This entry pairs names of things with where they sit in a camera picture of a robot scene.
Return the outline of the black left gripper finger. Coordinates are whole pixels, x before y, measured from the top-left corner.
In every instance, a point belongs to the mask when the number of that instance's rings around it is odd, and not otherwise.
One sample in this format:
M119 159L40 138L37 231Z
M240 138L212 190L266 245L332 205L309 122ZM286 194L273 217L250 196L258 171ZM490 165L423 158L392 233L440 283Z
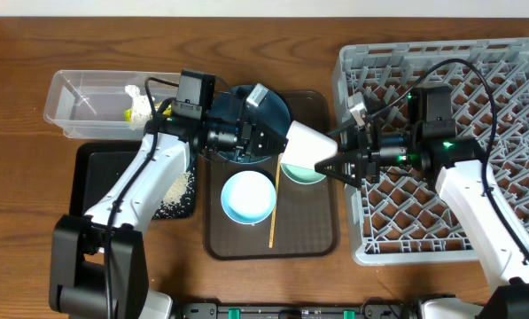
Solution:
M252 141L261 146L286 146L288 139L265 121L257 120L254 123Z
M285 151L286 142L261 142L252 147L254 156L274 156Z

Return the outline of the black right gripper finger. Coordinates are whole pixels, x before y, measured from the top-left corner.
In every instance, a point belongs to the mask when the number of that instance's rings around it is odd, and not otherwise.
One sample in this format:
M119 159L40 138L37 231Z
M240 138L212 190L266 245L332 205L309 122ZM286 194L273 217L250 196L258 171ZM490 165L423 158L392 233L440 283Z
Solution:
M326 133L327 136L335 139L339 137L341 142L349 142L356 136L356 126L354 124L341 125Z
M362 184L362 168L364 160L360 150L345 152L315 164L316 173L325 175L359 188Z

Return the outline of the pink cup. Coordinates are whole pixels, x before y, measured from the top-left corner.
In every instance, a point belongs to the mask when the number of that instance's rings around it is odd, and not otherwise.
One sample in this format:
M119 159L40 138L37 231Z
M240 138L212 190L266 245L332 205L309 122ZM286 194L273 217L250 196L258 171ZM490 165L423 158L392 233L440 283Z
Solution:
M298 121L287 132L288 143L280 160L282 164L315 169L315 164L335 156L338 144L332 138Z

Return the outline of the mint green bowl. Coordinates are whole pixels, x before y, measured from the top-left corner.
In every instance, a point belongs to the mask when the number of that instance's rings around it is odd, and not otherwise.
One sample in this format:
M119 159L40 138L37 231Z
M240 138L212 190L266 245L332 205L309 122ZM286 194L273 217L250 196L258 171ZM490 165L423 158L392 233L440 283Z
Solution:
M303 167L282 164L281 169L290 180L298 184L309 185L319 183L325 178L325 175Z

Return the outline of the light blue bowl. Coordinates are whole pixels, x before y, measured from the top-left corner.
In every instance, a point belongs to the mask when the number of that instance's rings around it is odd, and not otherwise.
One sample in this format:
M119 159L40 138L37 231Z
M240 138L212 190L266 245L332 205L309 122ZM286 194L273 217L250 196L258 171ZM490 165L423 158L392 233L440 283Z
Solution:
M224 213L243 225L266 220L275 203L275 186L263 173L246 170L234 174L222 187L220 196Z

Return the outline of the white rice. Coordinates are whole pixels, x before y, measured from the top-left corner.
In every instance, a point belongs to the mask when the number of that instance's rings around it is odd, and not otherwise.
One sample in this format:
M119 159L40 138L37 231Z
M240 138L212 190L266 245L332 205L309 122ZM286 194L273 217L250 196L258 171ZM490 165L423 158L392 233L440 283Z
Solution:
M169 188L154 214L154 219L183 219L195 210L196 172L186 171Z

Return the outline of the white tissue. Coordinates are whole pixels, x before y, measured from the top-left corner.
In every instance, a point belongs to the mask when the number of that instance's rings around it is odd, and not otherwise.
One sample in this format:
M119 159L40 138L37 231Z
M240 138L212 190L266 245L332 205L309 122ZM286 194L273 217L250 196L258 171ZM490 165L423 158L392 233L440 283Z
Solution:
M131 107L138 106L138 105L150 106L148 97L145 95L141 95L140 89L136 85L126 85L125 92L130 96L132 100Z

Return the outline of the yellow green snack wrapper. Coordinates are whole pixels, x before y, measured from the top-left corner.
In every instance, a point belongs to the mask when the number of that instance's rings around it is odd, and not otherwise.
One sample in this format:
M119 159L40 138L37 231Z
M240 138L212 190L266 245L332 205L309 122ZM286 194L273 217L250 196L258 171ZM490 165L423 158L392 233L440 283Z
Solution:
M161 108L161 103L154 104L154 111L158 111ZM172 104L162 112L162 114L170 116L172 112ZM152 110L148 105L132 106L130 109L124 112L124 120L132 123L146 123L152 119Z

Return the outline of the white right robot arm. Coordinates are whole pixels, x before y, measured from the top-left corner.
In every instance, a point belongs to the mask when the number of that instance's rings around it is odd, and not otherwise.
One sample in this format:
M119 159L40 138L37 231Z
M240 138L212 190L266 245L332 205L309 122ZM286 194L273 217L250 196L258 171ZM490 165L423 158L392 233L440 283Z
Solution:
M488 149L458 137L453 125L415 122L407 137L383 136L352 125L342 154L315 171L357 187L381 167L411 166L424 175L461 224L492 293L484 306L446 295L416 302L419 318L529 318L529 235L499 189Z

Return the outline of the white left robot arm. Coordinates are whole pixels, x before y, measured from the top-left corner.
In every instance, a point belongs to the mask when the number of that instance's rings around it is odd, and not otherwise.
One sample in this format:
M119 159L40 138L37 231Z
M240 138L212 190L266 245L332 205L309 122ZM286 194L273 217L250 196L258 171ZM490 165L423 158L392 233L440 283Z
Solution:
M276 155L287 132L251 116L228 123L205 115L155 113L136 156L84 215L64 215L52 232L49 305L73 318L168 318L171 297L150 288L144 236L170 186L210 147Z

